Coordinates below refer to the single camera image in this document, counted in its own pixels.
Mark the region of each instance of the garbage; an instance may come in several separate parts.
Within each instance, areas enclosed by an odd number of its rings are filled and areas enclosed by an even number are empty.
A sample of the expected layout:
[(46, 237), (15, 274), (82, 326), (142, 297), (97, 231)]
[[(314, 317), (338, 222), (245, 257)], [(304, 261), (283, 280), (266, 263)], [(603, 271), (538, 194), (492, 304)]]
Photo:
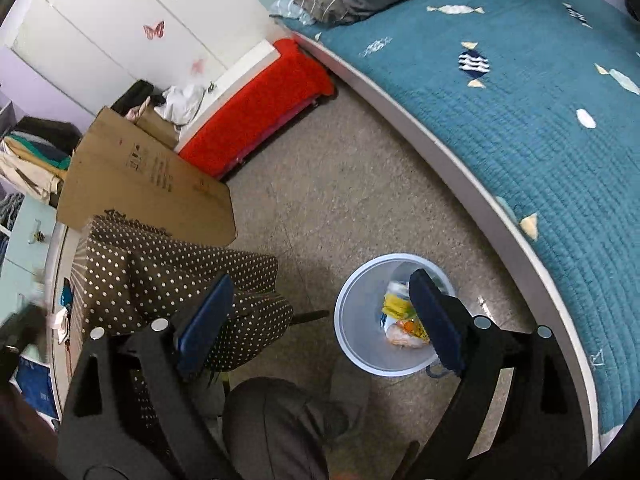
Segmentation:
[(422, 348), (430, 343), (409, 299), (407, 282), (391, 281), (387, 285), (380, 324), (386, 339), (393, 345)]

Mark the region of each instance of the white plastic bag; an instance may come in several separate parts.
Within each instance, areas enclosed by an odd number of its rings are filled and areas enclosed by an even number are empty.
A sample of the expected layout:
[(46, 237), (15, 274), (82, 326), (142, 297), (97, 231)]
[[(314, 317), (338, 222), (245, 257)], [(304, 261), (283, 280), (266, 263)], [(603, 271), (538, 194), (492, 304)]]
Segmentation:
[(166, 102), (154, 108), (156, 113), (165, 121), (184, 126), (189, 123), (198, 112), (204, 97), (204, 86), (190, 84), (184, 88), (171, 86), (162, 92)]

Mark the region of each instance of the white bed frame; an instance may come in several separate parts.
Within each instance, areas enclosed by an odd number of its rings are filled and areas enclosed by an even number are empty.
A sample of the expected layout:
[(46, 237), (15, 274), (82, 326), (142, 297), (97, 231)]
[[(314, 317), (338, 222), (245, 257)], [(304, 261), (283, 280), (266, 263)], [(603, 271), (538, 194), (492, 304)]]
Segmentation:
[(598, 405), (587, 356), (558, 290), (526, 238), (459, 158), (382, 88), (321, 43), (292, 32), (296, 42), (360, 94), (438, 173), (482, 229), (513, 277), (538, 324), (552, 329), (578, 393), (588, 456), (600, 454)]

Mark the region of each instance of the person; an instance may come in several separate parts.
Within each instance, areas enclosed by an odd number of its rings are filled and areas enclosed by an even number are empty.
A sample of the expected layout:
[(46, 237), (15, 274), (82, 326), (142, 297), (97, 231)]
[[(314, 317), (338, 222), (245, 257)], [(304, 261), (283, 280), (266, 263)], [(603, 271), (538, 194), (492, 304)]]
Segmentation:
[(223, 440), (244, 480), (328, 480), (323, 446), (362, 429), (370, 375), (341, 357), (329, 399), (289, 381), (253, 378), (229, 394)]

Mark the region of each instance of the red storage box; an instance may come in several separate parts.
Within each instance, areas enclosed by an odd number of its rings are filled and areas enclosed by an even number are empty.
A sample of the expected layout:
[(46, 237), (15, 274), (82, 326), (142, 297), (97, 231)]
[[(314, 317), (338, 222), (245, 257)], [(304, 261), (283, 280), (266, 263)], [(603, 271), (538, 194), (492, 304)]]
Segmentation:
[(321, 95), (334, 93), (324, 67), (293, 40), (274, 43), (280, 58), (234, 95), (180, 150), (180, 157), (221, 178)]

